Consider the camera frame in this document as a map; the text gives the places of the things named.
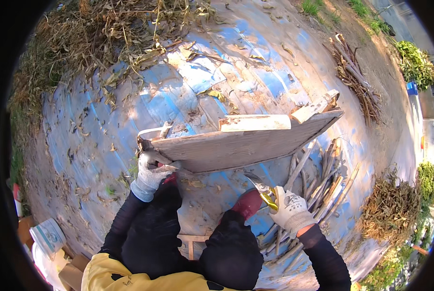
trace white bucket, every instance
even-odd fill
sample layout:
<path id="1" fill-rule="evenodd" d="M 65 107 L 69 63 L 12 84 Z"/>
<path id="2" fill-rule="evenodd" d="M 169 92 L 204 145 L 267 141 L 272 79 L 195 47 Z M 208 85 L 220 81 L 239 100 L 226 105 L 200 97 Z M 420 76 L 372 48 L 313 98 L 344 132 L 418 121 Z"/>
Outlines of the white bucket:
<path id="1" fill-rule="evenodd" d="M 62 230 L 53 218 L 30 228 L 29 233 L 44 255 L 52 261 L 55 258 L 55 253 L 67 243 Z"/>

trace red shoe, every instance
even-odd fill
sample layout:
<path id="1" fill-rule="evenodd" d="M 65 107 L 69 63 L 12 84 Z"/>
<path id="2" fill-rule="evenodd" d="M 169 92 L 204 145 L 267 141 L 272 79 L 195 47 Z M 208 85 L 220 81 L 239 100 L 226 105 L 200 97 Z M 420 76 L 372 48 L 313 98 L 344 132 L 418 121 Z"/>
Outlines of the red shoe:
<path id="1" fill-rule="evenodd" d="M 259 195 L 259 191 L 255 188 L 249 189 L 244 192 L 232 207 L 233 211 L 238 212 L 244 217 L 244 220 L 248 220 L 250 217 L 256 214 L 261 208 L 262 198 Z"/>

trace dried plant pile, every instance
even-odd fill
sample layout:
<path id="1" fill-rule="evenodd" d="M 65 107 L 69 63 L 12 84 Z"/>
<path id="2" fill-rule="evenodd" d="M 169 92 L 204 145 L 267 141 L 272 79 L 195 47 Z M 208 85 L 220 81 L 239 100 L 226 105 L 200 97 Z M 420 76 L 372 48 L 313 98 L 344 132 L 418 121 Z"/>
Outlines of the dried plant pile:
<path id="1" fill-rule="evenodd" d="M 338 67 L 336 67 L 337 77 L 358 96 L 367 126 L 371 126 L 371 120 L 377 124 L 385 124 L 381 119 L 381 95 L 372 89 L 362 75 L 360 65 L 356 59 L 356 50 L 358 48 L 352 50 L 341 33 L 338 33 L 335 38 L 341 44 L 339 48 L 330 38 L 330 43 L 334 48 L 331 53 L 338 64 Z"/>
<path id="2" fill-rule="evenodd" d="M 180 43 L 191 23 L 200 26 L 199 16 L 206 20 L 214 16 L 210 0 L 198 2 L 192 8 L 188 0 L 73 0 L 61 4 L 42 17 L 20 57 L 10 108 L 19 106 L 37 121 L 41 93 L 63 83 L 60 79 L 66 73 L 84 73 L 89 79 L 96 69 L 108 71 L 124 61 L 139 74 L 156 64 L 167 47 Z M 114 79 L 119 77 L 113 76 L 110 85 L 115 86 Z"/>
<path id="3" fill-rule="evenodd" d="M 411 187 L 396 173 L 394 167 L 377 178 L 361 217 L 365 237 L 391 245 L 400 245 L 409 238 L 420 209 L 419 187 Z"/>

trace white work glove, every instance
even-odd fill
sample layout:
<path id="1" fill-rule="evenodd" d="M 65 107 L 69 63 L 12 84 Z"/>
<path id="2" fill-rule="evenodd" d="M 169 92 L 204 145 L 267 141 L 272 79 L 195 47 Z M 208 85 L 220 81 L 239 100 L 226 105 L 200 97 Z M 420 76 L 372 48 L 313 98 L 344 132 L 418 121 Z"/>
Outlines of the white work glove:
<path id="1" fill-rule="evenodd" d="M 141 154 L 138 160 L 138 178 L 135 179 L 130 189 L 133 194 L 141 201 L 151 202 L 154 198 L 154 193 L 159 188 L 160 182 L 168 175 L 172 174 L 171 171 L 153 173 L 148 169 L 148 156 Z"/>
<path id="2" fill-rule="evenodd" d="M 307 210 L 306 200 L 301 196 L 285 192 L 280 186 L 275 187 L 278 211 L 270 209 L 269 215 L 273 221 L 289 232 L 290 238 L 296 238 L 298 230 L 310 224 L 315 224 L 313 215 Z"/>

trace building wall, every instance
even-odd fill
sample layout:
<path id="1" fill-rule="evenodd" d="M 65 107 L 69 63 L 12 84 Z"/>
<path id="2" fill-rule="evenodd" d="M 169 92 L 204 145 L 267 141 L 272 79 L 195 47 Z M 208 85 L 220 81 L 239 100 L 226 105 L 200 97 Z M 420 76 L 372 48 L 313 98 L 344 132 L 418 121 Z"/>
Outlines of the building wall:
<path id="1" fill-rule="evenodd" d="M 420 20 L 403 0 L 390 0 L 390 3 L 394 4 L 393 8 L 408 27 L 413 38 L 412 42 L 420 49 L 427 51 L 430 61 L 434 63 L 434 45 Z M 426 91 L 419 92 L 419 101 L 423 118 L 434 119 L 434 85 L 429 86 Z"/>

